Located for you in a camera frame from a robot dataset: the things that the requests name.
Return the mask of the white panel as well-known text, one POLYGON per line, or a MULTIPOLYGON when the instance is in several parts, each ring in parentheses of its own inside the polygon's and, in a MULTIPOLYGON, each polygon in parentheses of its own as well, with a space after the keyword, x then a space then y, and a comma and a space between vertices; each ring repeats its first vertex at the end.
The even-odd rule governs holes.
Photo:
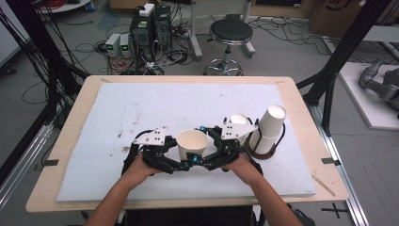
MULTIPOLYGON (((30 40, 27 32, 24 30, 23 26, 8 6, 6 0, 0 0, 0 10, 3 10, 8 19, 13 25, 21 32, 24 38, 30 40)), ((11 36, 8 30, 0 22, 0 68, 4 66, 18 51, 20 46, 16 40, 11 36)))

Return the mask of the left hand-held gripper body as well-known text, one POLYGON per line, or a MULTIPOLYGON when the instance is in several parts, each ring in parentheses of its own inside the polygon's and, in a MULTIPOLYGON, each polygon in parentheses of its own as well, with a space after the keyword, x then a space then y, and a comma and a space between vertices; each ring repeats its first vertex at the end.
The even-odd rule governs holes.
POLYGON ((143 160, 147 164, 157 164, 159 160, 168 158, 168 151, 165 149, 166 136, 165 128, 157 128, 140 132, 134 138, 133 143, 141 147, 143 160))

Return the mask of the person's dark clothing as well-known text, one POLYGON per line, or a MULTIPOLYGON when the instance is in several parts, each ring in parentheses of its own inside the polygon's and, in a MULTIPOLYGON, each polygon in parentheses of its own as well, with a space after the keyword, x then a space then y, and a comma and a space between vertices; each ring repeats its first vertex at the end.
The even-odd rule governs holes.
POLYGON ((123 226, 256 226, 251 206, 127 210, 123 226))

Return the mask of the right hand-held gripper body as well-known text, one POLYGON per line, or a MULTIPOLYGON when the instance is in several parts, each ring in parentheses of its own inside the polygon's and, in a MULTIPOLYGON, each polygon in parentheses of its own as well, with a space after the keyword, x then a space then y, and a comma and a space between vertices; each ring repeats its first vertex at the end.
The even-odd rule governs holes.
POLYGON ((253 124, 225 122, 221 128, 220 146, 217 148, 218 157, 215 164, 218 167, 230 164, 239 157, 240 153, 252 161, 249 152, 241 144, 240 138, 246 137, 257 129, 258 126, 253 124))

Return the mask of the cardboard box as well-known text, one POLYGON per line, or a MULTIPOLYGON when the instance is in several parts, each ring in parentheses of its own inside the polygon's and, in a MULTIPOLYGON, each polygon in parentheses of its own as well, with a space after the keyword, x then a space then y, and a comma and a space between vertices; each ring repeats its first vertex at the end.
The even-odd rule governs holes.
POLYGON ((312 34, 342 38, 369 0, 316 0, 309 20, 312 34))

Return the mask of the thin wooden stick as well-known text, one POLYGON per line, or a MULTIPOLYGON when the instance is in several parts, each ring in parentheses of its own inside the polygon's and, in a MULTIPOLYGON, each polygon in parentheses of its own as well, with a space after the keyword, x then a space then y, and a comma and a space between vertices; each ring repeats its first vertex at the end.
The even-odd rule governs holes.
POLYGON ((330 189, 322 180, 320 180, 318 177, 316 177, 315 175, 312 176, 312 178, 314 179, 315 182, 317 182, 322 188, 324 188, 332 197, 335 197, 336 194, 335 192, 330 189))

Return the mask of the black round stool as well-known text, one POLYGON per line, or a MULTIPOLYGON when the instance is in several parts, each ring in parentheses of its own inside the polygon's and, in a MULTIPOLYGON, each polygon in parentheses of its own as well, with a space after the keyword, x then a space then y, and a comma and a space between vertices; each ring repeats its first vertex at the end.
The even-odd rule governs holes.
POLYGON ((249 24, 240 19, 222 19, 211 24, 210 40, 225 44, 226 49, 222 58, 213 59, 203 71, 203 75, 210 75, 211 72, 219 72, 220 75, 242 76, 242 67, 231 59, 231 48, 248 44, 253 35, 249 24))

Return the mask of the white shelf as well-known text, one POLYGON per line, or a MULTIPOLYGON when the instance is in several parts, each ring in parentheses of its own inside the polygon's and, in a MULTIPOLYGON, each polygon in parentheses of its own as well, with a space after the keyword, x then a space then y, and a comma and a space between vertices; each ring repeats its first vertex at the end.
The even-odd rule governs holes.
POLYGON ((399 42, 399 26, 374 25, 364 40, 399 42))

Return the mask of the grey metal stand leg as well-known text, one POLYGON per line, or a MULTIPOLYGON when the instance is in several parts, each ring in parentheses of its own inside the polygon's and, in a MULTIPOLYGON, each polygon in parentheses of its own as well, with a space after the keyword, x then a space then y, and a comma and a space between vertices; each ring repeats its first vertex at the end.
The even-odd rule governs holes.
MULTIPOLYGON (((249 17, 252 1, 253 0, 245 0, 245 4, 243 7, 243 17, 242 17, 242 21, 245 23, 248 22, 248 17, 249 17)), ((246 50, 248 51, 248 57, 252 57, 256 53, 256 50, 254 49, 254 47, 250 41, 245 44, 245 47, 246 47, 246 50)))
POLYGON ((190 29, 188 30, 188 35, 195 55, 195 60, 200 60, 203 57, 203 54, 196 36, 196 4, 197 0, 190 0, 190 29))

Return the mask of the single white paper cup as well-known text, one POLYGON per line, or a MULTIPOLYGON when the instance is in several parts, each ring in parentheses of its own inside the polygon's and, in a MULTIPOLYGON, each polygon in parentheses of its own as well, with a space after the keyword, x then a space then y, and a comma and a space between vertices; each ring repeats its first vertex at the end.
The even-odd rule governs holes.
POLYGON ((182 160, 187 159, 189 153, 202 155, 208 145, 208 137, 199 130, 185 130, 177 137, 179 156, 182 160))

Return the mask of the wooden cabinet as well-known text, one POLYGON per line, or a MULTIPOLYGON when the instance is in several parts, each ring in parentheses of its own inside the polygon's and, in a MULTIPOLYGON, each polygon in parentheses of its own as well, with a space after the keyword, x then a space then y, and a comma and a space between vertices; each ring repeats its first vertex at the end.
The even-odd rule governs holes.
POLYGON ((163 0, 109 0, 109 6, 112 9, 133 9, 138 6, 144 6, 147 3, 155 4, 163 0))
POLYGON ((253 2, 249 14, 251 16, 306 19, 311 16, 315 5, 316 0, 302 0, 298 8, 286 6, 258 5, 256 2, 253 2))

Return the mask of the person's left hand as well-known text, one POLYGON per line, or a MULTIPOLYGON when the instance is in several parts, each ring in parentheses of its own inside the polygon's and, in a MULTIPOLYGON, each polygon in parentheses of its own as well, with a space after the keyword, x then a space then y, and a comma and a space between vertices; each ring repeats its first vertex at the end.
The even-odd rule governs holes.
POLYGON ((123 179, 127 180, 130 187, 138 186, 143 183, 149 176, 156 173, 161 173, 159 169, 149 167, 142 159, 142 154, 139 154, 128 170, 122 175, 123 179))

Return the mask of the black tape cross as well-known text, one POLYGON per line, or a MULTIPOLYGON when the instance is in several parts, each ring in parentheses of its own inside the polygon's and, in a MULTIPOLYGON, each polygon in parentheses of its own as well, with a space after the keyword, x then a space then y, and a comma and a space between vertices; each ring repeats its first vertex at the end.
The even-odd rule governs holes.
POLYGON ((335 214, 336 218, 341 217, 341 213, 348 213, 347 209, 338 208, 336 203, 334 202, 331 207, 322 207, 321 210, 323 212, 332 212, 335 214))

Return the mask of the black double cup holder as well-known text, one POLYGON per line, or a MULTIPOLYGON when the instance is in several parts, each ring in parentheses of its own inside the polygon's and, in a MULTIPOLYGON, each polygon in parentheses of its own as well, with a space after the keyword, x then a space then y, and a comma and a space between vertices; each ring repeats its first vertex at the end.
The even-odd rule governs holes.
POLYGON ((237 123, 224 121, 221 139, 237 141, 249 154, 260 160, 271 158, 277 151, 279 143, 285 136, 285 123, 282 124, 276 137, 266 137, 261 129, 260 120, 237 123))

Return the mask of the black computer tower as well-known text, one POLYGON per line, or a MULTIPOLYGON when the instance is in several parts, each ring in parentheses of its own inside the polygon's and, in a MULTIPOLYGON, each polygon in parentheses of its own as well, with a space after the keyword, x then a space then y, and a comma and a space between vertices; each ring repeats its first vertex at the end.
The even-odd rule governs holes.
POLYGON ((157 6, 154 11, 156 40, 162 48, 171 46, 170 6, 157 6))
POLYGON ((152 15, 141 16, 135 14, 130 31, 136 49, 136 57, 144 61, 153 61, 154 23, 152 15))

